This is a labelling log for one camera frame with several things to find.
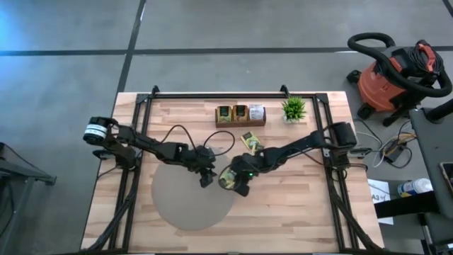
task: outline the concrete floor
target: concrete floor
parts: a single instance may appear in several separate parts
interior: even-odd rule
[[[139,0],[1,1],[0,53],[126,50],[138,6]],[[426,39],[449,46],[452,24],[441,0],[148,0],[136,48],[346,47],[362,32],[388,33],[397,45]],[[453,52],[440,54],[453,76]],[[99,164],[81,137],[90,116],[111,114],[124,61],[124,55],[0,57],[0,140],[58,176],[53,187],[34,187],[14,254],[78,250]],[[347,91],[355,114],[360,99],[345,76],[371,62],[341,52],[134,56],[125,91],[153,85],[162,91],[275,91],[286,84],[293,91]],[[383,139],[397,132],[399,125],[384,129],[379,120],[368,123]],[[357,129],[365,131],[361,124]],[[367,138],[361,142],[373,146]],[[382,164],[368,176],[427,176],[417,143],[411,146],[413,161],[405,169]],[[420,251],[412,218],[399,217],[382,231],[390,250]]]

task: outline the circle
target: circle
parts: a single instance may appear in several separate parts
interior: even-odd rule
[[[203,230],[222,221],[233,206],[234,192],[221,188],[217,179],[230,161],[216,157],[212,171],[217,176],[206,188],[200,186],[200,174],[182,166],[159,165],[151,196],[162,219],[180,230]]]

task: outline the wooden table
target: wooden table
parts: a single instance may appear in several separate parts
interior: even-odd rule
[[[345,92],[327,94],[333,122],[351,122]],[[136,95],[118,95],[113,117],[121,124],[132,122]],[[202,144],[208,135],[217,130],[213,113],[217,106],[252,103],[265,105],[267,124],[264,127],[229,128],[228,131],[236,136],[236,145],[227,153],[229,158],[246,151],[240,136],[250,130],[262,139],[267,147],[283,146],[316,130],[312,102],[306,102],[307,115],[297,124],[283,123],[281,102],[281,99],[154,99],[147,135],[160,140],[173,125],[182,124],[189,130],[195,144]],[[323,109],[321,112],[325,126]],[[186,134],[180,129],[172,132],[167,141],[189,143]],[[210,146],[219,150],[228,148],[230,143],[231,137],[228,135],[215,136],[210,140]],[[313,150],[309,154],[321,160],[319,150]],[[130,252],[338,251],[324,168],[304,155],[289,160],[276,171],[253,179],[249,183],[249,196],[243,198],[236,195],[232,209],[220,223],[193,232],[176,229],[162,220],[157,213],[151,198],[151,182],[159,164],[161,162],[154,155],[144,154]],[[103,162],[100,173],[113,166],[113,160]],[[120,176],[120,171],[113,171],[103,176],[96,184],[82,248],[89,247],[110,222],[115,211]],[[364,231],[382,247],[384,244],[365,171],[350,168],[347,185],[354,216]],[[344,218],[342,226],[347,247],[350,247]],[[119,239],[123,235],[123,228],[120,227]]]

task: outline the shop vacuum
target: shop vacuum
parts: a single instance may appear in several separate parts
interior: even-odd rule
[[[386,49],[380,52],[357,43],[369,39],[382,41]],[[383,33],[361,33],[349,39],[348,47],[376,60],[363,72],[354,70],[346,78],[359,88],[363,104],[357,115],[362,119],[375,112],[391,111],[382,123],[388,127],[407,116],[425,97],[440,98],[452,92],[442,58],[424,40],[414,47],[397,47]],[[433,88],[436,81],[439,89]]]

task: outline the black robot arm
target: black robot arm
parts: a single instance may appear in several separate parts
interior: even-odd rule
[[[203,146],[189,149],[188,144],[180,142],[160,142],[140,134],[132,127],[119,125],[113,118],[92,117],[88,123],[84,140],[90,145],[104,147],[115,156],[118,165],[133,169],[138,164],[137,153],[133,147],[152,153],[165,164],[184,166],[188,171],[200,173],[200,185],[204,188],[211,184],[215,161],[214,152]]]
[[[269,147],[254,155],[244,153],[234,157],[231,164],[222,171],[219,185],[247,196],[250,189],[247,184],[254,176],[276,170],[288,159],[312,149],[328,149],[333,162],[326,162],[327,164],[348,164],[348,150],[357,144],[351,125],[334,123],[328,128],[333,131],[330,142],[324,137],[325,130],[318,130],[280,148]]]

